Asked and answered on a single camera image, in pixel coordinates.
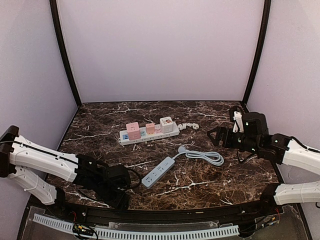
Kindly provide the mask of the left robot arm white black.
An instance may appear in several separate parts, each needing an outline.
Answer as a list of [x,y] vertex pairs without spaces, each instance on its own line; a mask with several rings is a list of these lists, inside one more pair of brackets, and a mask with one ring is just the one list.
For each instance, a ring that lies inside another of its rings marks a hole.
[[94,191],[109,207],[126,210],[129,206],[125,189],[130,187],[131,178],[126,167],[43,147],[20,135],[17,126],[10,126],[0,137],[0,176],[15,181],[42,204],[64,209],[65,192],[45,182],[34,170]]

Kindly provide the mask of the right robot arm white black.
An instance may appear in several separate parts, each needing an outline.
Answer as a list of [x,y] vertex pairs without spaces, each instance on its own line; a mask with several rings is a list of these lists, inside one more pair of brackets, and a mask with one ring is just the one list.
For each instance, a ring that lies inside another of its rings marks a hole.
[[[233,128],[217,126],[207,132],[213,145],[249,152],[251,157],[257,156],[272,163],[297,167],[319,175],[320,151],[304,145],[294,136],[269,134],[263,113],[234,111],[232,122]],[[271,183],[261,194],[260,201],[267,206],[319,203],[320,183]]]

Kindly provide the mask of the light blue power strip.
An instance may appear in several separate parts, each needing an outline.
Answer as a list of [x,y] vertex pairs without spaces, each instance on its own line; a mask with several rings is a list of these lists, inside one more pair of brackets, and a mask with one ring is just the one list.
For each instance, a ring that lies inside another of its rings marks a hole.
[[146,189],[150,189],[158,180],[160,180],[175,164],[175,160],[166,157],[153,170],[151,170],[141,181]]

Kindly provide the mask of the white cube socket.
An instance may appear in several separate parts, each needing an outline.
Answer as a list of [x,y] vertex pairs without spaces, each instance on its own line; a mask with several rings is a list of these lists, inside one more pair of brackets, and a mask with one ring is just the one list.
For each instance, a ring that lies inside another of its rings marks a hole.
[[171,133],[174,130],[174,122],[170,116],[159,119],[160,130],[162,133]]

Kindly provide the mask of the pink usb charger plug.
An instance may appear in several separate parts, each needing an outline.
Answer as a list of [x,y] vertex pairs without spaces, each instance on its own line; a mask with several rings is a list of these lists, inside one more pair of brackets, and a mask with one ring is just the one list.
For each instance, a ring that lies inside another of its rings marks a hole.
[[145,125],[146,133],[148,135],[152,135],[155,133],[155,124],[154,123],[147,123]]

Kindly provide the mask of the pink cube socket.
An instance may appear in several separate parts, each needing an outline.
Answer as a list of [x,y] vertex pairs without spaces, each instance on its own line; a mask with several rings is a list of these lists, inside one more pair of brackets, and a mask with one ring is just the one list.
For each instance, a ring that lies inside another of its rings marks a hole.
[[128,139],[130,141],[137,140],[141,138],[140,127],[138,122],[131,122],[126,124],[126,131]]

